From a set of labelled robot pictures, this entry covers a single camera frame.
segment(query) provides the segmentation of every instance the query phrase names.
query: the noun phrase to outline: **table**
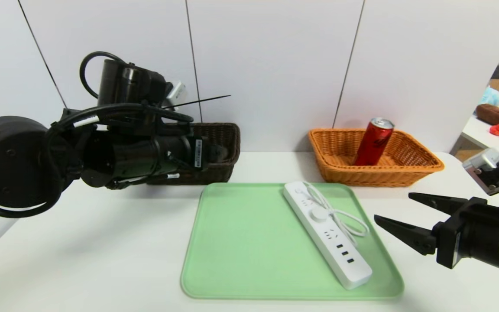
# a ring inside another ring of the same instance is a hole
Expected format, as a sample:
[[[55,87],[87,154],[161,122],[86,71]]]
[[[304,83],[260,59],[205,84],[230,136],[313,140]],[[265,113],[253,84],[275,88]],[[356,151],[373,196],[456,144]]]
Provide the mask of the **table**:
[[[499,136],[490,134],[490,127],[491,126],[489,124],[477,119],[476,116],[471,116],[451,154],[455,154],[455,152],[457,152],[459,146],[462,144],[460,140],[463,139],[469,140],[481,148],[493,147],[499,151]]]
[[[446,215],[408,192],[487,197],[453,156],[410,188],[353,188],[369,218],[431,228]],[[321,182],[311,153],[242,153],[231,182]],[[195,300],[180,272],[202,186],[112,191],[75,182],[48,212],[18,221],[0,239],[0,312],[487,311],[499,310],[499,269],[463,259],[436,264],[377,227],[405,281],[387,302]],[[499,195],[489,202],[499,205]]]

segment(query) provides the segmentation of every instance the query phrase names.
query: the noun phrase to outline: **white power strip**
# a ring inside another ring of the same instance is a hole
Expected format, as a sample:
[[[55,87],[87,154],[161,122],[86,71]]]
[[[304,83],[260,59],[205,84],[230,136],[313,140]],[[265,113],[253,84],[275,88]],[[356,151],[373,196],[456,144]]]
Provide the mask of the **white power strip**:
[[[303,182],[285,184],[284,196],[345,289],[365,284],[373,270]]]

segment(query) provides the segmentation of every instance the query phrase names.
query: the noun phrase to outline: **wicker basket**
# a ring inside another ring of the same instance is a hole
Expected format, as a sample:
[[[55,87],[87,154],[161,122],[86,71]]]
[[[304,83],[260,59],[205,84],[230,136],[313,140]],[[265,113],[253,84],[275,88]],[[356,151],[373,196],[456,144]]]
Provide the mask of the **wicker basket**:
[[[421,143],[402,131],[394,131],[376,166],[352,166],[363,129],[315,129],[309,139],[317,166],[327,182],[355,186],[410,186],[444,164]]]
[[[207,185],[215,182],[228,182],[234,164],[240,156],[240,128],[234,123],[194,123],[196,136],[208,137],[211,144],[220,144],[228,149],[223,162],[210,163],[206,171],[179,171],[178,179],[158,179],[147,182],[152,185]]]

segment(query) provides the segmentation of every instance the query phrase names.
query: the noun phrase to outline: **red can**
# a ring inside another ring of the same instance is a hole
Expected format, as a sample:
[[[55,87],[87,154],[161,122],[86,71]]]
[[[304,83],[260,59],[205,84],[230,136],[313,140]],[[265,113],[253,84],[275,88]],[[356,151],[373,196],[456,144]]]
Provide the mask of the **red can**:
[[[363,140],[359,144],[354,166],[375,166],[378,164],[392,132],[394,132],[394,124],[388,119],[371,119]]]

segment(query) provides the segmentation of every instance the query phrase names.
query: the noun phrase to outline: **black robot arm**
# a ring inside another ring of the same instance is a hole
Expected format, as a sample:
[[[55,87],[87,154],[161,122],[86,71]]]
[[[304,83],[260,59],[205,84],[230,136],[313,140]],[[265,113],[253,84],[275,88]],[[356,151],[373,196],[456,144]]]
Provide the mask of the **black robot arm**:
[[[467,172],[490,195],[499,193],[499,153],[487,149],[464,164]],[[375,215],[375,222],[422,255],[452,269],[463,257],[499,268],[499,207],[487,200],[410,193],[409,198],[449,215],[432,230]]]
[[[87,60],[100,55],[109,56],[94,52],[82,62],[83,83]],[[76,179],[123,189],[179,169],[203,171],[227,156],[222,146],[194,136],[192,117],[174,112],[181,89],[172,99],[173,86],[161,75],[117,59],[105,62],[97,107],[64,109],[49,129],[28,118],[0,117],[1,217],[47,211]]]

